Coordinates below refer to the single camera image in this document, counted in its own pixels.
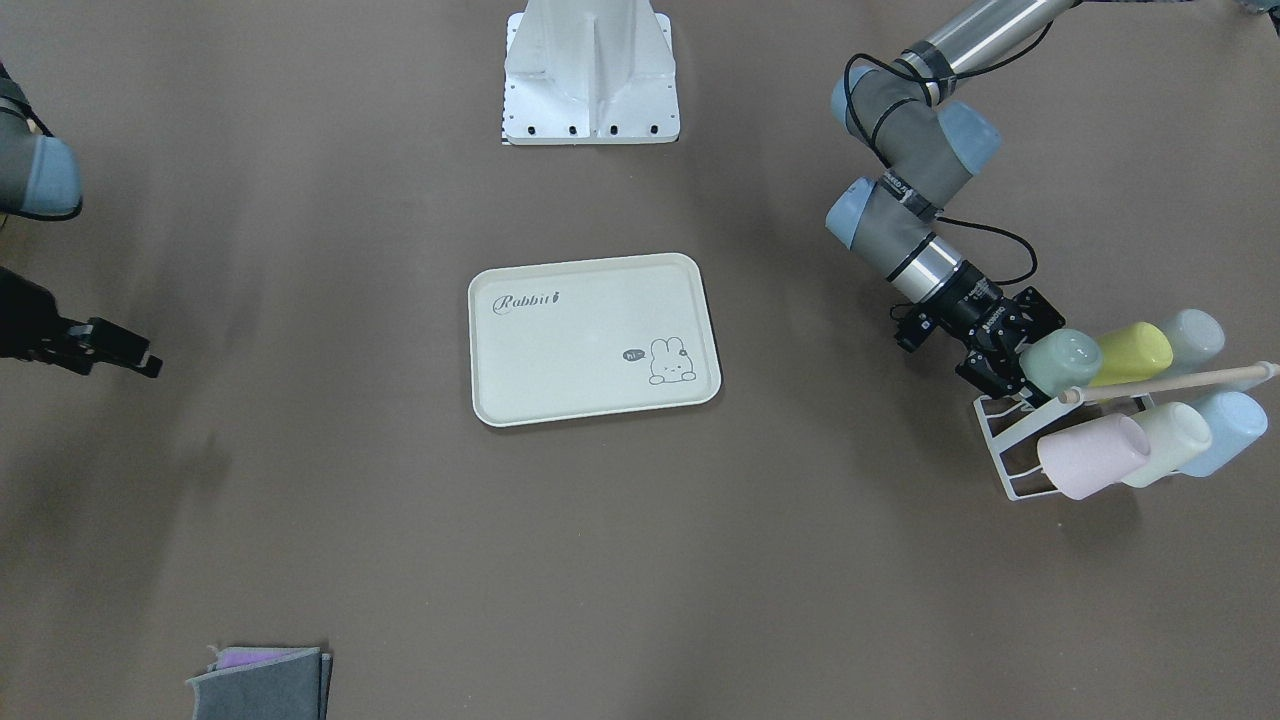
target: white tray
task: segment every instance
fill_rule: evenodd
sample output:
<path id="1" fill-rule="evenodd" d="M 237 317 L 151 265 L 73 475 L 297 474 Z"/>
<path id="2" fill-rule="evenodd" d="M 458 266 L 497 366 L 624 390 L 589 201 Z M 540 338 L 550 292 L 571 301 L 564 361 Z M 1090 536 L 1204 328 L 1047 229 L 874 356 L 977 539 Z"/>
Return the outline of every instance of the white tray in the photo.
<path id="1" fill-rule="evenodd" d="M 471 400 L 489 425 L 699 405 L 719 392 L 703 278 L 678 252 L 485 270 L 467 307 Z"/>

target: rabbit illustration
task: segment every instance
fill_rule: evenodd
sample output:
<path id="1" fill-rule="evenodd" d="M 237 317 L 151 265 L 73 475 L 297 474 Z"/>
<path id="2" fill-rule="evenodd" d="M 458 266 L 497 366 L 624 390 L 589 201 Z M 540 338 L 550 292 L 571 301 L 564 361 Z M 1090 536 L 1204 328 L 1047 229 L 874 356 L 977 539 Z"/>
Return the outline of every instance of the rabbit illustration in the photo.
<path id="1" fill-rule="evenodd" d="M 649 384 L 682 383 L 698 378 L 694 361 L 685 351 L 685 341 L 678 337 L 653 341 L 649 346 L 653 363 L 649 365 Z"/>

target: pink cup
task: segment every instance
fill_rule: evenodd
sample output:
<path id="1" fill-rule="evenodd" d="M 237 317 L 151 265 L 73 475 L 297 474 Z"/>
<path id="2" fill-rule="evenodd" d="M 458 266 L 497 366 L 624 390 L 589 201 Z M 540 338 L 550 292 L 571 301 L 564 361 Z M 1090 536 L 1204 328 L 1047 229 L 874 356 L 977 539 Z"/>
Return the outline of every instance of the pink cup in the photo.
<path id="1" fill-rule="evenodd" d="M 1036 450 L 1053 487 L 1084 500 L 1144 466 L 1151 441 L 1133 418 L 1116 414 L 1044 436 Z"/>

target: yellow cup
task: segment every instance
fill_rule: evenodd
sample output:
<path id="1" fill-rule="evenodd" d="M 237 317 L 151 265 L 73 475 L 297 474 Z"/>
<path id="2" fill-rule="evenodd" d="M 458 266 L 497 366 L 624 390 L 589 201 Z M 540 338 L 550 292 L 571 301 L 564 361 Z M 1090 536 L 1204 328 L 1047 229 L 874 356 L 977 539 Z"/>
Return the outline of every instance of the yellow cup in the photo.
<path id="1" fill-rule="evenodd" d="M 1098 338 L 1102 369 L 1091 386 L 1149 380 L 1174 364 L 1174 347 L 1151 323 L 1134 323 Z"/>

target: folded towel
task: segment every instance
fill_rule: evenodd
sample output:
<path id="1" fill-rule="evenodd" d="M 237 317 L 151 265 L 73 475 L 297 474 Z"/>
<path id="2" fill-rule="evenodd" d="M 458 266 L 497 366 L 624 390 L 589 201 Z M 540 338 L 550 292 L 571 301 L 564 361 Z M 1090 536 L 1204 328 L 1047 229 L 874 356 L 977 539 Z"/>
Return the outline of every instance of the folded towel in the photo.
<path id="1" fill-rule="evenodd" d="M 333 657 L 320 648 L 229 647 L 187 680 L 192 720 L 324 720 Z"/>

